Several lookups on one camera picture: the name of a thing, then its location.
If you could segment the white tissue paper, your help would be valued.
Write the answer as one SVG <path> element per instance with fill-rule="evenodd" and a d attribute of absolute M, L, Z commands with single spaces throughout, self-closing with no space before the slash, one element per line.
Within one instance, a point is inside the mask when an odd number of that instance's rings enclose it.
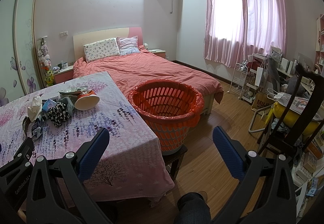
<path fill-rule="evenodd" d="M 34 122 L 42 111 L 42 99 L 39 95 L 33 97 L 31 104 L 28 106 L 28 117 Z"/>

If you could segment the hanging plush toy stack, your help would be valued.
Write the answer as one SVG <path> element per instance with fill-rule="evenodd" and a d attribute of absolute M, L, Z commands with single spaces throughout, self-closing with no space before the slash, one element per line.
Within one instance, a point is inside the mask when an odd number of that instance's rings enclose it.
<path fill-rule="evenodd" d="M 49 87 L 54 85 L 54 73 L 52 70 L 46 38 L 47 36 L 44 36 L 37 40 L 37 56 L 44 86 Z"/>

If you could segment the blue tissue packet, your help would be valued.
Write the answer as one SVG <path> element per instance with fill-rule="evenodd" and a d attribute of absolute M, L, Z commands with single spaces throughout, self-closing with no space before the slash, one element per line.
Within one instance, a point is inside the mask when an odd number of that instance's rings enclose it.
<path fill-rule="evenodd" d="M 56 106 L 57 102 L 52 99 L 47 99 L 46 101 L 42 101 L 42 111 L 47 113 L 50 109 Z"/>

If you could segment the floral white pillow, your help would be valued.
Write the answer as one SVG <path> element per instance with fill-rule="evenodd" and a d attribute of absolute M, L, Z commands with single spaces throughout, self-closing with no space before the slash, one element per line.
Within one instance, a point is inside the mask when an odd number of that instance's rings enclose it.
<path fill-rule="evenodd" d="M 83 46 L 86 62 L 92 62 L 106 57 L 119 56 L 120 51 L 116 38 L 105 39 Z"/>

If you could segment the black floral fabric scrunchie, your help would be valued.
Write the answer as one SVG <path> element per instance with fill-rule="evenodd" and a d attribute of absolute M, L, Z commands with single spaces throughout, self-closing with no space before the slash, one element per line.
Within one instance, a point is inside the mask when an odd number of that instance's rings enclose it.
<path fill-rule="evenodd" d="M 65 103 L 58 102 L 54 107 L 47 111 L 50 121 L 55 127 L 60 127 L 64 122 L 71 118 Z"/>

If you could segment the striped pink pillow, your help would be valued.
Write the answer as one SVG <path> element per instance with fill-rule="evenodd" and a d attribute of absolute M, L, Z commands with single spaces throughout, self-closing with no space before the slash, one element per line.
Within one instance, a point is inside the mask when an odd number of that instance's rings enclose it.
<path fill-rule="evenodd" d="M 138 36 L 127 38 L 117 37 L 116 40 L 121 56 L 140 52 L 138 49 Z"/>

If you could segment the glass sliding wardrobe door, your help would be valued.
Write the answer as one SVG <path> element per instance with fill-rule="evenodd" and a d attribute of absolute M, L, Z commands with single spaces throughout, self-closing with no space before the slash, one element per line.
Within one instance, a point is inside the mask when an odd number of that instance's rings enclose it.
<path fill-rule="evenodd" d="M 1 0 L 1 106 L 43 88 L 34 11 L 35 0 Z"/>

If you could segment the bed with coral duvet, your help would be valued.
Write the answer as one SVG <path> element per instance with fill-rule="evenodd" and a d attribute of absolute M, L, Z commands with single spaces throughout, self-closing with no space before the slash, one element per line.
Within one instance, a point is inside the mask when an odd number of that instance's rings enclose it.
<path fill-rule="evenodd" d="M 86 62 L 84 45 L 110 38 L 138 37 L 139 53 L 126 56 L 112 56 Z M 140 27 L 124 27 L 99 30 L 73 36 L 76 62 L 73 66 L 74 78 L 97 72 L 108 72 L 121 92 L 128 96 L 131 89 L 149 80 L 173 80 L 190 85 L 204 98 L 203 113 L 210 114 L 214 102 L 220 104 L 224 90 L 218 80 L 201 71 L 173 63 L 143 46 Z"/>

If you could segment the person's dark trouser knee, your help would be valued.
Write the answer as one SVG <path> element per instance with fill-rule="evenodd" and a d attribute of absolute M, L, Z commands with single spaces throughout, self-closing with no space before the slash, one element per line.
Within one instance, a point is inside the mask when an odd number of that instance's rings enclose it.
<path fill-rule="evenodd" d="M 174 224 L 211 223 L 207 197 L 208 195 L 205 191 L 190 192 L 183 195 L 177 201 L 178 214 L 174 219 Z"/>

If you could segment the yellow bag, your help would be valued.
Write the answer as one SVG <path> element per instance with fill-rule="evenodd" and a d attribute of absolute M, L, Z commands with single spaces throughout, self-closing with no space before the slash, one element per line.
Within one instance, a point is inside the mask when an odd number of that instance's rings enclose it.
<path fill-rule="evenodd" d="M 273 104 L 273 112 L 274 112 L 274 116 L 277 119 L 280 119 L 283 112 L 285 110 L 285 107 L 281 104 L 279 104 L 278 102 L 275 102 Z M 295 122 L 297 121 L 297 119 L 299 119 L 300 115 L 297 114 L 294 111 L 289 110 L 288 113 L 286 114 L 285 118 L 283 119 L 283 123 L 285 123 L 289 128 L 292 128 L 295 124 Z M 311 135 L 314 133 L 314 131 L 317 129 L 319 123 L 316 121 L 311 121 L 306 129 L 304 129 L 303 131 L 303 135 Z"/>

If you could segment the black chair frame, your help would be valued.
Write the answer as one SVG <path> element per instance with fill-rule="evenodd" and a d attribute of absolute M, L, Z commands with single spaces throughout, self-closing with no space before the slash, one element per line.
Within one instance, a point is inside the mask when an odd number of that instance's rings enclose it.
<path fill-rule="evenodd" d="M 323 127 L 319 110 L 323 102 L 323 76 L 306 71 L 298 63 L 295 67 L 296 83 L 292 94 L 278 95 L 272 105 L 272 116 L 259 138 L 258 154 L 264 150 L 294 158 L 304 151 Z M 314 82 L 309 99 L 297 96 L 303 78 Z"/>

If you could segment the cluttered desk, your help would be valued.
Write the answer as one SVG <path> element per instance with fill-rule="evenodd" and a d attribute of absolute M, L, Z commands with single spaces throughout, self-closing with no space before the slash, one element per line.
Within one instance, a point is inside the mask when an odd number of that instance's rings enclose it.
<path fill-rule="evenodd" d="M 268 59 L 268 79 L 264 88 L 258 88 L 255 85 L 255 76 L 257 67 L 261 64 L 260 58 L 263 57 L 267 57 Z M 297 63 L 297 60 L 291 61 L 284 58 L 281 49 L 274 46 L 270 47 L 270 53 L 267 55 L 260 53 L 250 54 L 247 60 L 247 67 L 249 70 L 248 84 L 252 85 L 258 92 L 266 88 L 273 88 L 279 92 L 292 93 L 297 80 L 297 73 L 295 70 Z"/>

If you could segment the silver foil plastic bag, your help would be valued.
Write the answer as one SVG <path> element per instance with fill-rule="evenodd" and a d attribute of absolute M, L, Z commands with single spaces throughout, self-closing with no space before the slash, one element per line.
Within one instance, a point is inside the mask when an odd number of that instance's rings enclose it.
<path fill-rule="evenodd" d="M 63 89 L 59 91 L 60 94 L 70 94 L 70 95 L 80 95 L 84 92 L 87 92 L 88 88 L 87 87 L 69 87 L 67 89 Z"/>

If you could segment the pink nightstand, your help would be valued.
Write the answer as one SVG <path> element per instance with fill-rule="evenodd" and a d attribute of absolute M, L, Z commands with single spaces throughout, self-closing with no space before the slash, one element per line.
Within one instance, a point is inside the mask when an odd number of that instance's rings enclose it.
<path fill-rule="evenodd" d="M 54 74 L 54 83 L 59 84 L 73 79 L 73 66 L 68 66 L 66 69 L 59 70 Z"/>
<path fill-rule="evenodd" d="M 149 49 L 148 50 L 150 53 L 153 53 L 155 54 L 156 56 L 159 56 L 159 57 L 162 57 L 164 59 L 167 58 L 166 56 L 166 51 L 165 50 L 162 50 L 162 49 Z"/>

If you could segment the dark wooden stool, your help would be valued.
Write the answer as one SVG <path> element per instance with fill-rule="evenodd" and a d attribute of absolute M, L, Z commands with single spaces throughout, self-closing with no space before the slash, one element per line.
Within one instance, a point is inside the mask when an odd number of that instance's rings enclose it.
<path fill-rule="evenodd" d="M 183 144 L 181 148 L 175 153 L 163 155 L 165 166 L 170 167 L 169 175 L 173 181 L 177 178 L 178 172 L 182 164 L 182 160 L 187 151 L 187 147 Z"/>

